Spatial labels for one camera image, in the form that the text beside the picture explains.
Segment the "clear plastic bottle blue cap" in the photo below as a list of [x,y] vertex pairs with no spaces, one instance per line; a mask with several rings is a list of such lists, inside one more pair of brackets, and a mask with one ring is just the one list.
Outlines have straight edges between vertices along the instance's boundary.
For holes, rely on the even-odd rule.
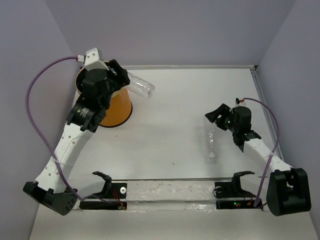
[[215,123],[210,122],[206,117],[204,117],[203,121],[204,125],[204,133],[206,139],[207,146],[207,155],[210,160],[214,160],[216,158],[216,132],[217,126]]

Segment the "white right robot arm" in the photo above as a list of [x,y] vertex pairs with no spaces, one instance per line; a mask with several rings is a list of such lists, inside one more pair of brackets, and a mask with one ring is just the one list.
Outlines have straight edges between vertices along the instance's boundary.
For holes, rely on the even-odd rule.
[[222,104],[206,113],[207,120],[224,131],[232,133],[234,144],[263,169],[262,176],[268,177],[266,202],[271,213],[283,216],[308,212],[312,208],[307,172],[293,168],[270,150],[262,137],[251,129],[252,112],[244,100],[237,100],[230,108]]

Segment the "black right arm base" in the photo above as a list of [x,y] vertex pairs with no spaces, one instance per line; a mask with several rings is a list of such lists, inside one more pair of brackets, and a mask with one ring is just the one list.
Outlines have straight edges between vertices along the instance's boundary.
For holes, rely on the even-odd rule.
[[217,210],[241,210],[241,209],[264,209],[265,204],[260,200],[257,206],[254,202],[257,196],[250,191],[251,182],[246,183],[241,180],[243,176],[253,176],[252,171],[240,171],[233,174],[229,180],[219,180],[214,182],[212,191],[216,199]]

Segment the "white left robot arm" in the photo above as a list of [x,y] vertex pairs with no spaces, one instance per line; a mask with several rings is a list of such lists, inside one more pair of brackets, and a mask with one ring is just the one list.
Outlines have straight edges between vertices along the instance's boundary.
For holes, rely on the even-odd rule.
[[65,216],[77,200],[85,200],[68,183],[70,173],[86,143],[106,117],[113,93],[130,84],[128,72],[112,59],[90,68],[78,82],[80,96],[66,118],[56,148],[48,146],[50,159],[34,181],[28,181],[23,192],[39,204]]

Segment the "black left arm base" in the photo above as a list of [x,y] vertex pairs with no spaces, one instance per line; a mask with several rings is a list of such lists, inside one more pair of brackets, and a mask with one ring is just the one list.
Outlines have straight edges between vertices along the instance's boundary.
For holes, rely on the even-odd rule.
[[110,210],[121,211],[127,209],[128,183],[126,181],[113,181],[109,175],[100,171],[92,173],[102,179],[104,185],[101,191],[94,193],[79,203],[81,210]]

